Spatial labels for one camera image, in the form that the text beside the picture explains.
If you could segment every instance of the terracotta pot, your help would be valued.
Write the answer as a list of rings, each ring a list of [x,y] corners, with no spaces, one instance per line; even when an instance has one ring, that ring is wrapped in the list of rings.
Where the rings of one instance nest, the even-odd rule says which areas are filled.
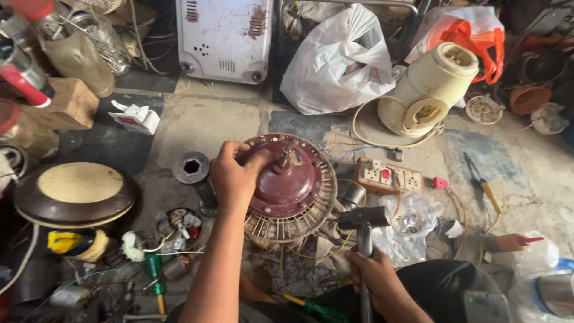
[[[545,87],[517,87],[510,93],[510,109],[523,116],[542,109],[549,101],[552,92]]]

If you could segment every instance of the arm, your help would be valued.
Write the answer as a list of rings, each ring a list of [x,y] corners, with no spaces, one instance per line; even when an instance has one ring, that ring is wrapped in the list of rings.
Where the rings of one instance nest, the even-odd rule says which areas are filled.
[[[388,323],[433,323],[402,285],[389,256],[376,245],[373,245],[373,258],[356,252],[356,247],[347,251],[345,257],[351,263],[353,289],[359,293],[361,279],[364,279],[372,291],[373,307]]]
[[[178,323],[237,323],[239,319],[243,220],[257,176],[271,161],[270,152],[262,149],[242,167],[235,154],[247,150],[247,144],[226,141],[212,162],[218,214]]]

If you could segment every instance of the hammer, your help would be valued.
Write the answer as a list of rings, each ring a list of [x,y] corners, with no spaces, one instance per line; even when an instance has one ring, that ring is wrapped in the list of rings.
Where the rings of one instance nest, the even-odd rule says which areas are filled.
[[[390,225],[385,216],[384,206],[357,207],[342,212],[339,214],[337,223],[341,230],[357,230],[359,252],[369,258],[373,256],[372,228]],[[367,288],[364,280],[360,284],[360,316],[362,323],[372,323],[373,321],[371,291]]]

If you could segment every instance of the hand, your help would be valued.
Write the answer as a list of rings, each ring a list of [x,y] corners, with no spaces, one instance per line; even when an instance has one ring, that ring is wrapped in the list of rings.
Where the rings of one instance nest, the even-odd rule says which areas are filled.
[[[257,176],[272,161],[271,152],[260,149],[245,166],[240,166],[235,161],[235,155],[249,148],[248,144],[226,141],[221,146],[219,156],[211,162],[211,182],[220,207],[233,205],[247,208],[255,192]]]
[[[353,289],[359,294],[359,286],[364,280],[367,287],[372,291],[373,306],[383,315],[389,309],[389,303],[403,297],[409,297],[409,293],[399,280],[393,268],[390,257],[373,245],[373,258],[361,255],[358,245],[345,252],[345,257],[351,263],[351,279]]]

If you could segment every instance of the hammer handle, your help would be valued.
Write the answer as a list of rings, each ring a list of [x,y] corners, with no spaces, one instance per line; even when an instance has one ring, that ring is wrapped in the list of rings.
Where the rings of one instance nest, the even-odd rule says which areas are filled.
[[[367,225],[364,228],[357,230],[357,238],[359,242],[359,252],[365,257],[371,258],[373,255],[373,242],[371,240],[371,228]],[[361,323],[373,322],[373,301],[371,299],[371,291],[361,280],[360,283],[360,317]]]

